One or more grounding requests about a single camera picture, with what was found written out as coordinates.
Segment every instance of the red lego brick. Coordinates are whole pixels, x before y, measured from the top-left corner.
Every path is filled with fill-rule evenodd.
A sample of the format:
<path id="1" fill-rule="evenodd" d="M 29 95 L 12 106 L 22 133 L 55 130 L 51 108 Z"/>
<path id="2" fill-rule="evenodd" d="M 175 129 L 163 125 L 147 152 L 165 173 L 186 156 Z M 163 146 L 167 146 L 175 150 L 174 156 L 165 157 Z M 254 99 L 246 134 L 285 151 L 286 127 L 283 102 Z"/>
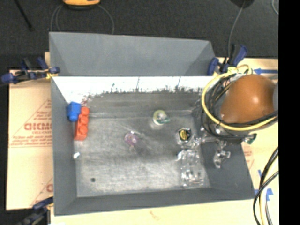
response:
<path id="1" fill-rule="evenodd" d="M 88 135 L 88 123 L 89 123 L 88 107 L 82 107 L 81 113 L 78 116 L 78 121 L 75 123 L 74 140 L 83 141 Z"/>

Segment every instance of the dark floor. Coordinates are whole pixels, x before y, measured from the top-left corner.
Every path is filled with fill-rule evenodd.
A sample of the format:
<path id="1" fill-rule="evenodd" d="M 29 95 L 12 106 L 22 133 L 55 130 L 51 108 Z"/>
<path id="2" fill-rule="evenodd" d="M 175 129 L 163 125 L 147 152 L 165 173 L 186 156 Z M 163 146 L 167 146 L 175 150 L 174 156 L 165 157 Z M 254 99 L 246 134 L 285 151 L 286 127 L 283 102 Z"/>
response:
<path id="1" fill-rule="evenodd" d="M 35 60 L 43 55 L 49 48 L 49 30 L 112 32 L 109 16 L 99 8 L 73 11 L 63 7 L 56 22 L 52 15 L 61 0 L 19 2 L 35 30 L 29 31 L 14 0 L 0 0 L 0 74 L 20 67 L 24 57 Z M 113 17 L 114 34 L 209 40 L 219 57 L 228 55 L 229 43 L 243 44 L 248 57 L 278 58 L 279 0 L 102 0 L 101 6 Z M 29 211 L 4 211 L 6 86 L 0 87 L 0 101 L 0 224 L 6 225 L 14 224 Z"/>

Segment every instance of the orange ball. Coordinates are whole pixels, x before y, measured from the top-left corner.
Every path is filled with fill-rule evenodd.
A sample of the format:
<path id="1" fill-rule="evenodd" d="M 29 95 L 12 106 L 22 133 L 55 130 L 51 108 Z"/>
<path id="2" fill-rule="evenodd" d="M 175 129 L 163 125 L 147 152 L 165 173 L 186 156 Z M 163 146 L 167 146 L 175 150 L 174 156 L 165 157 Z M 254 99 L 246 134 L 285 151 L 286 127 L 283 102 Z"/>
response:
<path id="1" fill-rule="evenodd" d="M 246 123 L 274 112 L 274 82 L 262 75 L 246 75 L 226 92 L 220 114 L 227 123 Z"/>

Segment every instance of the clamp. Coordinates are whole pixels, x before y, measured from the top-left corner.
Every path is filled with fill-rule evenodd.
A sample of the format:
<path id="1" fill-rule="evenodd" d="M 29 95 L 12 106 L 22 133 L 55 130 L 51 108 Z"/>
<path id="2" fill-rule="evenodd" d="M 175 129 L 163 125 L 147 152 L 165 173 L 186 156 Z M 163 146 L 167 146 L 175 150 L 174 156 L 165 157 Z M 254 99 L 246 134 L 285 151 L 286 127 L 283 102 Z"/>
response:
<path id="1" fill-rule="evenodd" d="M 37 58 L 37 63 L 40 66 L 41 71 L 32 71 L 33 66 L 27 58 L 24 58 L 21 62 L 21 70 L 13 73 L 6 73 L 1 76 L 3 83 L 19 83 L 29 80 L 36 80 L 39 78 L 49 78 L 60 72 L 59 67 L 48 67 L 45 60 L 42 57 Z"/>
<path id="2" fill-rule="evenodd" d="M 24 218 L 22 221 L 18 222 L 16 225 L 36 225 L 46 217 L 46 219 L 49 219 L 50 210 L 47 208 L 47 206 L 51 203 L 53 203 L 53 197 L 49 197 L 33 205 L 32 208 L 34 212 Z"/>
<path id="3" fill-rule="evenodd" d="M 220 63 L 219 59 L 214 57 L 209 64 L 207 76 L 213 76 L 214 72 L 226 73 L 229 67 L 237 67 L 238 63 L 242 61 L 248 53 L 248 49 L 244 45 L 240 45 L 240 50 L 237 52 L 236 45 L 232 45 L 232 52 L 226 63 Z"/>

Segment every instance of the gray cardboard wall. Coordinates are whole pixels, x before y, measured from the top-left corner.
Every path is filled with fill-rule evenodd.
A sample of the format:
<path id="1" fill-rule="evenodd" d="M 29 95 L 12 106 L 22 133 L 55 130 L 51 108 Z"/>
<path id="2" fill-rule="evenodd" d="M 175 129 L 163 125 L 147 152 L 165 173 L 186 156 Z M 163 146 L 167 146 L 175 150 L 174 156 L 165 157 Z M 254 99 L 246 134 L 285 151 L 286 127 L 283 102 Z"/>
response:
<path id="1" fill-rule="evenodd" d="M 206 75 L 214 57 L 209 41 L 50 32 L 52 66 L 60 75 Z"/>

